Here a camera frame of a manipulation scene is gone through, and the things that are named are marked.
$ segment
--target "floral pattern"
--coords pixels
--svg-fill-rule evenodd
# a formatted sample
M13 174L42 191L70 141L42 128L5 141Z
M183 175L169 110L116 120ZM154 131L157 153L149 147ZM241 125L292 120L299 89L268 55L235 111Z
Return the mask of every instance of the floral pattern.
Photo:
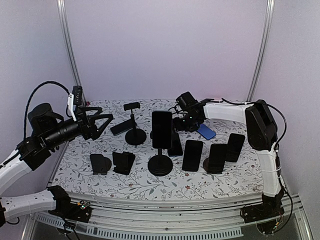
M130 112L124 111L123 105L140 102L136 109L137 126L147 134L146 141L139 146L125 142L125 133L113 136L110 128L130 118ZM205 140L197 132L179 132L182 148L186 140L203 141L202 157L198 172L182 170L183 157L172 157L173 170L170 174L157 177L148 171L149 159L157 154L152 148L151 114L155 110L168 110L175 104L174 100L108 100L91 101L91 107L102 107L103 113L112 113L114 120L103 135L97 139L84 140L81 136L69 143L55 174L53 185L60 185L66 191L78 194L106 198L131 200L201 200L217 199L258 193L263 189L260 164L255 151L247 139L244 142L237 163L226 162L222 174L207 174L203 161L209 156L212 143L227 143L231 133L247 136L246 128L238 122L225 120L206 120L205 124L216 132L216 137ZM103 154L112 161L112 152L131 152L135 160L129 175L113 172L107 175L93 175L90 154Z

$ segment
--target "white wall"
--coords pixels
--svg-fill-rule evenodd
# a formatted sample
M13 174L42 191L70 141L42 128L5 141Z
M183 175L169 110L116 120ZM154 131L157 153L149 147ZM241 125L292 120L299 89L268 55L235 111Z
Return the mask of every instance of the white wall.
M23 139L23 117L32 90L41 82L54 80L71 89L74 80L60 27L56 1L0 1L0 162ZM44 86L35 94L31 109L48 102L64 115L67 94L57 86ZM21 178L3 195L30 194L45 189L56 157L51 157ZM1 240L21 237L23 222L0 228Z
M299 193L314 239L320 239L319 23L318 0L276 1L255 93L255 99L265 99L286 116L282 173L291 190ZM281 127L281 118L276 120Z
M244 100L266 0L68 0L72 46L88 100Z

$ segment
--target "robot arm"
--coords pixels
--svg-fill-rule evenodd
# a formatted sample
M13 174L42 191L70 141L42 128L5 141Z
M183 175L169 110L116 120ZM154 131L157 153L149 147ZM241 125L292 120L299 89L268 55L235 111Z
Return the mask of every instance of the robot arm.
M177 99L184 112L183 118L173 119L177 131L196 131L205 119L220 119L239 122L246 125L247 140L256 151L263 178L261 206L248 206L242 210L245 222L253 222L279 215L283 212L281 198L284 191L280 185L280 161L278 157L276 122L263 100L254 104L229 104L223 100L205 99L198 102L190 92Z
M61 115L53 112L49 103L36 106L28 114L32 135L20 142L0 164L0 227L13 218L39 211L51 211L52 214L65 218L69 216L70 209L77 208L60 186L51 186L30 195L1 197L18 179L41 166L51 156L51 152L58 150L62 143L72 141L80 135L85 140L96 140L112 121L113 115L101 114L101 107L80 106L82 94L80 86L75 86L73 93L68 97L70 119L64 120ZM88 111L96 112L87 115ZM102 119L107 120L98 128L96 121ZM80 208L87 209L85 213L90 211L86 205L81 205Z

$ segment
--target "blue smartphone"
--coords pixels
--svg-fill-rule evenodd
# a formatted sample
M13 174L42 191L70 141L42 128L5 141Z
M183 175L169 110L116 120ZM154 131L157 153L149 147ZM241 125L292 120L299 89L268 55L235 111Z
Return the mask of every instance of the blue smartphone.
M216 136L216 132L208 128L203 123L200 124L199 129L197 130L205 139L210 140Z

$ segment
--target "table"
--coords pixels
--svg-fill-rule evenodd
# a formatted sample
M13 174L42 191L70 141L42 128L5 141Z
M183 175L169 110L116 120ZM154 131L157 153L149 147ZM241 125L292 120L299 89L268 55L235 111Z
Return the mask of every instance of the table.
M147 134L145 143L131 146L125 142L125 133L113 136L110 128L130 119L130 112L123 105L140 102L135 109L137 126ZM170 174L157 177L148 171L149 159L157 154L152 148L151 114L155 110L168 110L175 105L172 99L106 100L92 101L91 107L102 107L103 113L112 113L114 120L96 141L81 136L71 141L57 168L52 185L60 185L69 193L104 198L144 201L208 200L257 194L263 190L263 179L258 157L247 141L244 124L225 120L206 120L205 124L216 132L216 137L205 140L197 132L179 132L182 148L186 140L203 141L203 151L198 172L182 170L183 157L172 157ZM231 133L246 136L237 163L226 162L222 174L207 174L203 161L209 156L212 143L227 143ZM107 175L93 175L90 154L103 154L112 161L112 152L135 154L131 173L121 175L111 167Z

